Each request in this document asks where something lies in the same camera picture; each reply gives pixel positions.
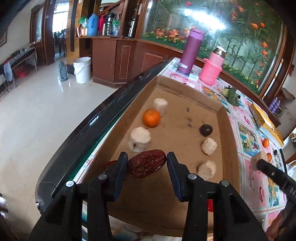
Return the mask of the orange tangerine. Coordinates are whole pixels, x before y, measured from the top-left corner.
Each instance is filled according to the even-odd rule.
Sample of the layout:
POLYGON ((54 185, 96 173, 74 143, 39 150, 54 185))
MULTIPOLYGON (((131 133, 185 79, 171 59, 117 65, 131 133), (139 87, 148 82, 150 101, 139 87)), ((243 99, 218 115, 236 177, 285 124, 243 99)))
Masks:
POLYGON ((269 139, 268 138, 264 138, 262 141, 262 145, 264 148, 268 148, 269 147, 269 139))
POLYGON ((267 153, 266 155, 268 157, 268 162, 271 163, 273 159, 271 153, 267 153))
POLYGON ((143 123, 150 128, 156 127, 160 123, 160 120, 161 116, 155 109, 149 108, 142 114, 143 123))

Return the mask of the white sugarcane chunk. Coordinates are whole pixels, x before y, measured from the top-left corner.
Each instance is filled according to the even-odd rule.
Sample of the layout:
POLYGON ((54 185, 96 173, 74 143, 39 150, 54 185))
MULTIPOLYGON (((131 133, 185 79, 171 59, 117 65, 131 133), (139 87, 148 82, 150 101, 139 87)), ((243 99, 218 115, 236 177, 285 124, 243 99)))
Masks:
POLYGON ((153 103, 154 109, 157 110, 161 117, 166 113, 168 102, 163 98, 156 98, 153 103))
POLYGON ((151 133, 147 128, 134 128, 128 138, 128 146, 135 153, 145 151, 151 141, 151 133))
POLYGON ((215 175, 216 169, 215 162, 208 160, 199 165, 197 175, 204 180, 209 180, 215 175))
POLYGON ((268 157, 265 151, 260 151, 251 158, 251 168, 253 171, 258 171, 257 162, 259 160, 264 160, 268 162, 268 157))
POLYGON ((211 155, 215 152, 217 147, 217 142, 215 142, 212 138, 206 138, 206 140, 201 145, 201 150, 204 154, 211 155))

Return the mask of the dried red date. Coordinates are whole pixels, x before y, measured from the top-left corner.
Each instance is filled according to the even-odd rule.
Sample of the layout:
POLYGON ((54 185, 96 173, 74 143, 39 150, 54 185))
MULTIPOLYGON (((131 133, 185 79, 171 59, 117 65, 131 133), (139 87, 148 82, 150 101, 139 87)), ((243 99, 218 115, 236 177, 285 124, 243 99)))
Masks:
POLYGON ((128 171, 135 178, 145 178, 162 168, 166 160, 166 154, 162 150, 144 151, 128 161, 128 171))
POLYGON ((108 168, 116 163, 117 163, 116 160, 107 162, 106 165, 104 166, 104 171, 107 172, 108 168))

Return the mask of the red cherry tomato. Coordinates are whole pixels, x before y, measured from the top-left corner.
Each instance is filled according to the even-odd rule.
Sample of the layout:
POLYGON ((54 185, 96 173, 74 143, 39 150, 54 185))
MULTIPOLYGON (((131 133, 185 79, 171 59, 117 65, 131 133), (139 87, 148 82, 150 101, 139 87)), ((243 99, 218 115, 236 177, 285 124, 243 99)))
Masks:
POLYGON ((208 208, 208 212, 213 212, 214 211, 213 200, 212 199, 207 200, 207 208, 208 208))

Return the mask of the yellow cardboard box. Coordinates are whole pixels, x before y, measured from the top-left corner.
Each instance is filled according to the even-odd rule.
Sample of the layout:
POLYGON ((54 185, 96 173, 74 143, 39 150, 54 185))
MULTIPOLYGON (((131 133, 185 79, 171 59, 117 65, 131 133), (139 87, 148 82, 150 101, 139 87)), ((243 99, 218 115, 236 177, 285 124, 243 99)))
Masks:
POLYGON ((256 104, 251 104, 249 109, 255 119, 257 127, 264 133, 276 146, 281 149, 284 146, 280 132, 269 119, 268 115, 256 104))

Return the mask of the purple spray cans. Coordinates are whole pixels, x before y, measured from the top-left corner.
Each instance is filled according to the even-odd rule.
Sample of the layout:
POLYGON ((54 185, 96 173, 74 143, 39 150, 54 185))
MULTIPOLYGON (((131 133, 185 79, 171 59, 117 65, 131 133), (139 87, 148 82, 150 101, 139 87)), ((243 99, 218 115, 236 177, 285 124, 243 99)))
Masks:
POLYGON ((270 105, 268 106, 269 110, 271 113, 275 113, 275 111, 278 109, 280 106, 280 101, 278 100, 278 97, 275 97, 270 105))

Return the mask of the green leafy vegetable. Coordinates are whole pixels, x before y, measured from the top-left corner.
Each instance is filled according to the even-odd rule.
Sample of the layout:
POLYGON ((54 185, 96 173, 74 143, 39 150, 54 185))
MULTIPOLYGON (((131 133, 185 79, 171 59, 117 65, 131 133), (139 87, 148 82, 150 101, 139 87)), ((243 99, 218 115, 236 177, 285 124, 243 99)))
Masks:
POLYGON ((227 102, 232 106, 240 106, 240 95, 236 93, 236 87, 226 87, 221 90, 221 94, 227 99, 227 102))

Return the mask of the brown cardboard tray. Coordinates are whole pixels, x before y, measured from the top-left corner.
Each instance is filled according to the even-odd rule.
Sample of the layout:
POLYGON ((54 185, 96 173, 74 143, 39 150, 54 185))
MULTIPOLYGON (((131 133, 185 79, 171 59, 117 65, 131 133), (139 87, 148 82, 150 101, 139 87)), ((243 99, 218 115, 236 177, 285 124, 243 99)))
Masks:
MULTIPOLYGON (((168 102, 160 124, 150 128, 148 150, 174 152, 178 162, 196 173, 205 161, 214 161, 217 170, 211 182, 227 180, 240 190, 240 168, 237 145, 226 109, 218 101, 199 90, 173 79, 157 76, 139 93, 113 127, 95 155, 82 181, 97 177, 107 162, 116 160, 121 152, 129 158, 134 152, 128 138, 134 128, 143 126, 142 114, 152 107, 156 98, 168 102), (199 128, 213 127, 204 137, 199 128), (201 150, 206 138, 212 138, 218 147, 211 155, 201 150)), ((179 202, 174 194, 166 166, 145 178, 128 175, 120 197, 108 204, 109 215, 156 235, 181 237, 187 215, 187 203, 179 202)))

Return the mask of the pink knit-sleeve bottle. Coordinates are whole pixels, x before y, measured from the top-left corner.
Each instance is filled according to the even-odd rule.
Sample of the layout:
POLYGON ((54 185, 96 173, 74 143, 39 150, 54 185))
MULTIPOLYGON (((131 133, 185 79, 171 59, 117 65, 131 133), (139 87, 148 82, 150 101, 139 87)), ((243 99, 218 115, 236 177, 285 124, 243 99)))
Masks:
POLYGON ((221 46, 217 46, 209 55, 208 59, 204 59, 204 66, 199 74, 199 79, 207 85, 213 85, 222 71, 226 56, 226 50, 221 46))

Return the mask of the grey water jug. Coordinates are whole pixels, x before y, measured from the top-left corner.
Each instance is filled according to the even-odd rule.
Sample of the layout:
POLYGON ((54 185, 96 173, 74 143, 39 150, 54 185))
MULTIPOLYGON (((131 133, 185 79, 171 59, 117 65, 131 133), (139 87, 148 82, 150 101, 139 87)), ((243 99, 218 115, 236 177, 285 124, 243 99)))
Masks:
POLYGON ((64 63, 64 61, 59 62, 58 70, 59 70, 60 81, 63 82, 68 80, 67 65, 64 63))

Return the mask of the purple thermos bottle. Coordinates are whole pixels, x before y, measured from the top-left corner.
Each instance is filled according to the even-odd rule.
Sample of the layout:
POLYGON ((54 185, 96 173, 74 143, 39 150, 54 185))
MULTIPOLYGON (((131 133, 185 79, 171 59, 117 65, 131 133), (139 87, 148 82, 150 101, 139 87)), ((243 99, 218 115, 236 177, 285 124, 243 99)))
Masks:
POLYGON ((196 28, 191 28, 187 42, 185 44, 185 49, 177 68, 178 72, 184 75, 190 75, 191 69, 204 40, 204 35, 205 33, 203 31, 196 28))

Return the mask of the white plastic bucket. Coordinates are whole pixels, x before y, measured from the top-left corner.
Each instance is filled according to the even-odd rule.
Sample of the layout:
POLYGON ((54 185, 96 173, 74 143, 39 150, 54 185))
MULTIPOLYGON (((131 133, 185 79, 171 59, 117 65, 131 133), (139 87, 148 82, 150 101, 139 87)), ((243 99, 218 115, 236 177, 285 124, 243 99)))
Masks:
POLYGON ((81 57, 73 62, 76 82, 83 84, 91 80, 91 57, 81 57))

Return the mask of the dark side table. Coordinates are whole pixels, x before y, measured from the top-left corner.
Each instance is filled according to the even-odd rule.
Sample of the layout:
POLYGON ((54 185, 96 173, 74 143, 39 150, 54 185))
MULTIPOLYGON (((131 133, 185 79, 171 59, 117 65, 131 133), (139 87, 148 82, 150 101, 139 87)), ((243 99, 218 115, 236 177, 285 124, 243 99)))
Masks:
POLYGON ((37 53, 34 47, 26 49, 22 53, 17 54, 15 57, 11 58, 6 63, 1 64, 1 74, 5 76, 6 81, 12 82, 15 88, 17 87, 17 84, 15 81, 13 70, 30 58, 33 58, 34 67, 37 71, 38 70, 37 53))

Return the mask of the steel thermos flask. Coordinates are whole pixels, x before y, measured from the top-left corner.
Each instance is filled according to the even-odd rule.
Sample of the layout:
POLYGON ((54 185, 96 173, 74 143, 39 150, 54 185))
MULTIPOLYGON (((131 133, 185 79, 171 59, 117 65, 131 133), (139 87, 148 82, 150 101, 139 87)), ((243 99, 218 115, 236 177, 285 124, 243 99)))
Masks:
POLYGON ((137 16, 132 17, 129 23, 129 31, 128 31, 129 38, 135 37, 136 31, 137 31, 137 23, 138 23, 138 17, 137 16))

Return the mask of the blue thermos jug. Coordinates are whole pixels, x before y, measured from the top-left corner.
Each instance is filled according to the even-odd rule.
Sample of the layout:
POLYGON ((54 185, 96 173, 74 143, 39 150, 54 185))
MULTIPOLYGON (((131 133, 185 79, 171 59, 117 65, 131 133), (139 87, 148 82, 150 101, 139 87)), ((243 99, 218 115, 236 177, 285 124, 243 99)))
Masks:
POLYGON ((98 33, 98 20, 99 17, 95 13, 93 13, 88 19, 88 28, 87 28, 87 36, 93 37, 98 33))

